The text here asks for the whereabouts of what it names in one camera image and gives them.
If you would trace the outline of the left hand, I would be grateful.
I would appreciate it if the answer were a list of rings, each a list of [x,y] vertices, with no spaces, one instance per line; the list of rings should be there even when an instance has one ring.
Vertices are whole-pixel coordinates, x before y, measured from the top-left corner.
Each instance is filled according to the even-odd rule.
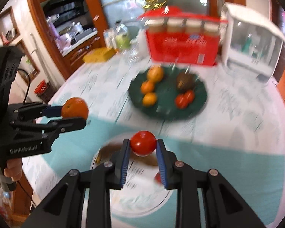
[[[18,181],[22,176],[22,159],[11,159],[7,161],[7,167],[3,171],[4,175],[13,181]]]

